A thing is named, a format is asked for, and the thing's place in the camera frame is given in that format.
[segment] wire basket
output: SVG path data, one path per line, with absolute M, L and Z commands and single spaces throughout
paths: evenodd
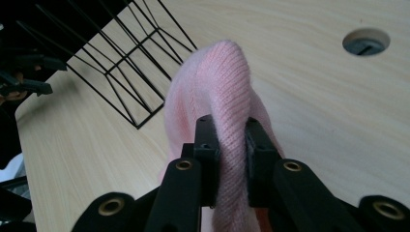
M 47 33 L 39 25 L 17 23 L 51 55 L 72 57 L 67 62 L 69 70 L 140 129 L 163 107 L 171 75 L 196 50 L 195 44 L 162 1 L 124 0 L 119 14 L 103 0 L 91 9 L 81 2 L 67 3 L 70 14 L 36 5 L 49 22 Z M 111 19 L 104 27 L 95 18 L 96 9 Z M 166 30 L 156 14 L 166 21 Z M 88 40 L 82 31 L 93 31 L 95 36 Z M 82 48 L 73 50 L 79 44 Z

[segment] black plastic part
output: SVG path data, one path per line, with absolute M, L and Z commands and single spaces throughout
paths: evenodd
M 145 232 L 193 232 L 200 229 L 201 164 L 176 159 L 166 169 Z
M 248 159 L 248 200 L 251 207 L 268 208 L 269 185 L 275 163 L 281 159 L 277 148 L 258 121 L 249 118 L 246 128 Z
M 202 165 L 202 206 L 215 206 L 220 182 L 220 144 L 211 115 L 196 121 L 193 157 Z
M 360 202 L 359 212 L 368 231 L 410 231 L 410 210 L 391 198 L 366 196 Z
M 159 188 L 154 188 L 134 202 L 134 211 L 127 223 L 126 232 L 144 231 L 145 225 L 151 214 L 151 209 L 157 197 Z
M 274 185 L 299 231 L 364 231 L 304 163 L 278 161 Z
M 100 207 L 107 201 L 113 199 L 121 199 L 124 203 L 118 213 L 111 216 L 104 216 L 99 213 Z M 120 232 L 125 231 L 130 215 L 134 210 L 134 200 L 131 196 L 120 193 L 111 192 L 97 198 L 87 210 L 82 214 L 73 228 L 73 232 Z

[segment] wooden table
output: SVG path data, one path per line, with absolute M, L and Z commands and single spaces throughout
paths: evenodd
M 382 194 L 410 207 L 409 1 L 165 5 L 199 47 L 231 39 L 243 48 L 288 158 L 305 162 L 353 205 Z M 384 31 L 389 47 L 349 54 L 343 38 L 360 28 Z M 39 231 L 71 230 L 104 193 L 137 198 L 159 184 L 162 112 L 136 130 L 71 72 L 48 82 L 54 94 L 33 96 L 16 113 Z

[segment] pink cloth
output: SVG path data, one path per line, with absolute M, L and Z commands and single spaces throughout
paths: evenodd
M 164 113 L 168 161 L 181 156 L 184 143 L 193 143 L 196 119 L 212 114 L 221 149 L 213 228 L 218 232 L 260 231 L 248 204 L 248 117 L 257 119 L 274 142 L 275 138 L 269 115 L 250 87 L 249 66 L 241 48 L 231 41 L 221 41 L 193 53 L 172 80 Z

